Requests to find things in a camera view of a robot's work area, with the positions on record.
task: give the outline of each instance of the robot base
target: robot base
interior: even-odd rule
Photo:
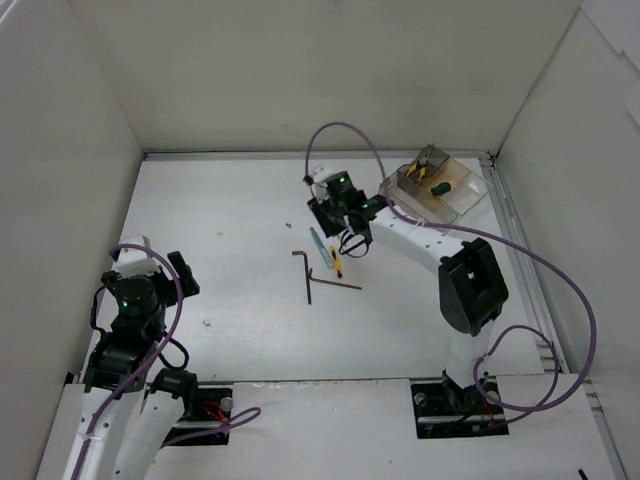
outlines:
[[[494,381],[488,381],[485,387],[499,394],[498,385]],[[441,379],[411,384],[419,439],[509,435],[507,425],[485,430],[504,421],[502,408],[491,405],[480,397],[466,411],[460,412],[451,405],[449,395],[450,392]]]
[[[180,419],[178,423],[171,429],[165,441],[174,439],[188,433],[202,432],[210,430],[221,425],[219,414],[231,415],[230,408],[233,405],[233,390],[231,387],[223,387],[216,385],[198,385],[198,391],[193,402],[193,408],[188,415]],[[226,411],[218,411],[216,406],[220,406]],[[183,440],[176,443],[174,447],[190,447],[194,445],[227,445],[229,443],[229,434],[205,435],[202,437]]]

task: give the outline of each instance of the white table surface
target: white table surface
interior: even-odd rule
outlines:
[[[390,248],[374,243],[365,258],[342,259],[344,281],[362,286],[361,292],[312,284],[313,306],[307,305],[303,261],[291,251],[308,252],[315,276],[335,274],[309,235],[310,226],[321,230],[306,206],[301,159],[168,158],[142,164],[122,238],[144,234],[158,252],[180,250],[191,265],[202,292],[186,300],[176,338],[188,348],[189,370],[200,381],[441,375],[452,330],[439,311],[436,279]],[[461,161],[480,172],[477,160]],[[322,163],[348,170],[368,195],[377,192],[373,159]],[[402,163],[406,158],[385,159],[389,173]],[[489,196],[463,224],[499,233]],[[506,251],[501,245],[494,250],[510,298],[493,338],[508,325],[528,324]],[[108,327],[116,312],[107,298],[98,323]],[[166,356],[181,362],[173,347]],[[527,332],[509,335],[488,367],[502,375],[542,372]]]
[[[561,376],[558,393],[575,380]],[[498,378],[503,399],[535,404],[551,375]],[[511,425],[509,436],[419,440],[407,380],[234,385],[235,411],[263,414],[229,445],[161,450],[147,480],[579,480],[614,475],[582,389]],[[508,412],[507,417],[517,414]]]

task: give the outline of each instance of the white wall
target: white wall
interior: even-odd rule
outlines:
[[[496,149],[580,0],[70,3],[145,148]]]
[[[35,477],[140,148],[64,0],[0,20],[2,478]]]
[[[640,127],[625,99],[639,80],[581,11],[498,159],[527,241],[594,304],[600,336],[592,378],[629,478],[640,477]],[[578,366],[588,342],[584,309],[559,280],[540,274]]]

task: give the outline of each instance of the white enclosure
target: white enclosure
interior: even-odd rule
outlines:
[[[632,28],[640,17],[630,0],[590,0],[588,14],[576,14],[579,4],[0,0],[0,251],[5,266],[0,432],[8,439],[0,450],[3,476],[22,480],[38,472],[65,375],[80,373],[91,346],[87,317],[99,276],[109,268],[108,247],[121,235],[139,233],[150,235],[162,253],[179,249],[187,262],[193,255],[194,271],[204,272],[202,284],[209,293],[203,289],[187,301],[187,321],[178,334],[197,355],[198,374],[211,377],[204,380],[214,375],[228,381],[398,378],[238,384],[241,404],[278,407],[238,430],[230,454],[166,450],[148,478],[210,478],[218,467],[221,478],[261,478],[267,472],[263,466],[281,478],[301,471],[308,478],[355,478],[358,472],[350,463],[355,459],[367,464],[371,478],[418,478],[422,464],[413,461],[416,456],[443,465],[449,452],[459,449],[480,463],[490,462],[491,439],[435,447],[425,447],[415,436],[407,440],[414,432],[402,410],[410,409],[403,404],[406,379],[421,372],[437,376],[445,352],[440,341],[447,340],[439,313],[425,313],[424,323],[418,320],[423,310],[435,308],[433,291],[423,299],[429,307],[411,303],[424,272],[399,256],[372,252],[370,263],[345,265],[353,280],[363,283],[366,302],[356,306],[344,292],[335,305],[322,307],[330,298],[315,289],[318,306],[310,310],[303,291],[296,290],[302,282],[289,281],[290,273],[301,275],[300,259],[289,256],[282,261],[290,264],[274,267],[281,250],[290,255],[307,242],[301,247],[313,251],[299,154],[181,153],[166,161],[157,153],[300,152],[316,127],[333,120],[354,123],[380,148],[396,149],[395,156],[385,158],[390,166],[430,142],[497,155],[496,171],[510,195],[502,195],[503,185],[496,184],[491,200],[487,197],[476,217],[465,221],[503,233],[522,225],[527,243],[585,289],[599,321],[591,372],[597,395],[587,385],[588,397],[580,389],[566,409],[514,425],[512,441],[498,439],[503,452],[494,460],[502,469],[487,463],[479,472],[460,462],[454,470],[436,467],[434,478],[485,478],[478,473],[515,478],[511,474],[520,471],[518,466],[530,478],[572,478],[578,467],[589,470],[590,479],[614,478],[611,462],[618,479],[623,478],[618,454],[627,477],[640,476],[635,448],[640,329],[633,263],[640,39]],[[326,132],[317,148],[364,147],[352,133],[335,130]],[[156,153],[140,169],[143,152]],[[377,178],[369,154],[319,155],[350,159],[345,167],[358,172],[362,186],[373,193]],[[477,160],[467,161],[480,168]],[[287,185],[267,194],[285,172]],[[242,187],[232,188],[254,173]],[[236,218],[254,209],[249,226]],[[243,257],[247,249],[251,256]],[[260,258],[261,252],[262,267],[274,272],[273,283],[262,287],[247,274],[249,257]],[[539,315],[544,305],[534,305],[535,288],[523,287],[528,273],[523,276],[504,249],[496,252],[512,292],[501,328],[517,322],[547,328]],[[234,266],[237,274],[229,275]],[[216,269],[226,277],[217,278]],[[380,270],[386,276],[378,276]],[[538,273],[575,373],[588,343],[584,311],[555,277]],[[434,279],[427,284],[435,288]],[[261,288],[247,299],[246,292]],[[385,295],[388,311],[377,308]],[[270,298],[277,299],[275,307],[267,304]],[[353,323],[339,316],[345,310]],[[392,315],[400,310],[404,315],[398,316],[409,319],[406,329],[389,329],[389,319],[398,320]],[[108,325],[113,313],[113,305],[105,302],[100,322]],[[218,323],[207,320],[214,314]],[[322,323],[325,316],[329,320]],[[238,326],[233,322],[240,317],[245,323]],[[261,326],[259,318],[265,320]],[[304,323],[294,323],[298,318]],[[368,319],[374,322],[371,328]],[[224,334],[209,331],[225,325],[232,329]],[[332,343],[336,330],[344,336]],[[422,351],[426,330],[433,337],[425,338],[429,349]],[[242,335],[248,343],[242,361],[234,362],[225,348]],[[387,338],[388,349],[366,351],[367,344],[379,347]],[[305,347],[317,339],[318,344]],[[514,335],[491,361],[506,395],[516,402],[535,403],[548,383],[536,353],[533,337]],[[563,376],[563,385],[572,378]],[[316,390],[333,403],[316,398]],[[56,478],[54,472],[66,461],[60,439],[77,421],[80,394],[78,388],[65,391],[39,474],[43,480]],[[391,440],[369,437],[371,426],[362,428],[369,423],[367,415],[345,413],[363,403]],[[598,417],[602,441],[594,406],[602,407],[606,419]],[[319,437],[300,428],[308,408],[325,409],[309,424]],[[607,425],[614,444],[607,443]],[[349,432],[358,433],[347,438]],[[323,449],[317,449],[316,438]],[[263,443],[269,447],[263,449]],[[350,449],[353,456],[344,453]],[[315,461],[338,458],[314,464],[313,455],[319,455]]]
[[[580,2],[70,3],[145,149],[497,151]]]

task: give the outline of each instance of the red wire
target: red wire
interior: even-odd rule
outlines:
[[[491,406],[487,403],[484,402],[484,405],[482,407],[482,421],[484,421],[484,414],[488,413],[491,417],[491,421],[489,422],[489,426],[493,426],[496,422],[495,422],[495,418],[493,416],[493,410],[491,410]]]
[[[211,412],[209,409],[207,409],[206,407],[204,407],[204,405],[211,405],[213,407],[216,407],[218,409],[218,414],[214,414],[213,412]],[[226,415],[224,414],[224,412],[222,411],[222,407],[220,406],[220,404],[218,402],[213,402],[211,400],[205,400],[204,402],[202,402],[202,408],[204,408],[207,413],[211,416],[213,416],[214,418],[217,418],[218,421],[222,422],[222,423],[227,423],[229,420],[227,419]]]

